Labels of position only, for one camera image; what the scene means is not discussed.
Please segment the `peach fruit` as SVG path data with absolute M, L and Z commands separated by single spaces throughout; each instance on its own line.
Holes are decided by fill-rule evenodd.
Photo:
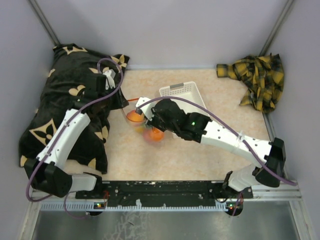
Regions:
M 145 122 L 145 118 L 143 114 L 138 114 L 134 110 L 128 112 L 126 114 L 127 121 L 132 125 L 138 125 Z

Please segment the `orange fruit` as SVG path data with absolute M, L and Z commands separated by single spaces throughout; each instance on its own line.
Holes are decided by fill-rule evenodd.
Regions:
M 147 131 L 147 137 L 152 142 L 160 142 L 164 136 L 164 132 L 156 127 L 153 127 Z

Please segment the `clear zip top bag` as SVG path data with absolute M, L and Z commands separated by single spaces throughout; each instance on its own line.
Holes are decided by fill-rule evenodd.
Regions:
M 161 130 L 147 125 L 144 114 L 136 113 L 136 103 L 138 98 L 128 100 L 128 106 L 121 109 L 125 121 L 131 128 L 138 133 L 143 140 L 150 145 L 158 145 L 165 138 L 165 133 Z

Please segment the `yellow lemon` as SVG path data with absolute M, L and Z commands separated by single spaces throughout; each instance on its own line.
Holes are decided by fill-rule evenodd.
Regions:
M 134 130 L 139 134 L 142 134 L 145 131 L 145 129 L 146 129 L 146 127 L 144 125 L 136 126 L 134 128 Z

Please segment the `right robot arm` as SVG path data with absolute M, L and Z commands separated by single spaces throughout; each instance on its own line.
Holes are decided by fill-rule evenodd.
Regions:
M 226 175 L 223 192 L 227 197 L 235 198 L 254 185 L 277 188 L 285 181 L 286 150 L 282 139 L 276 137 L 268 141 L 245 136 L 227 127 L 217 117 L 186 113 L 177 100 L 177 97 L 142 98 L 140 109 L 147 124 L 162 132 L 172 132 L 185 141 L 220 147 L 251 162 Z

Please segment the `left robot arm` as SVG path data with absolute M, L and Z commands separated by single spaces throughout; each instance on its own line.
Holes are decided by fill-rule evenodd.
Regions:
M 64 172 L 64 166 L 79 136 L 91 121 L 89 108 L 120 91 L 124 74 L 120 72 L 119 75 L 120 80 L 114 87 L 111 87 L 112 76 L 108 73 L 99 75 L 96 80 L 90 80 L 90 89 L 93 90 L 95 100 L 86 104 L 71 104 L 49 143 L 36 158 L 25 161 L 24 169 L 28 176 L 25 195 L 30 202 L 36 202 L 30 195 L 31 189 L 45 192 L 48 197 L 59 198 L 65 197 L 72 190 L 86 190 L 87 194 L 95 199 L 103 195 L 104 186 L 97 182 L 95 176 L 72 176 Z

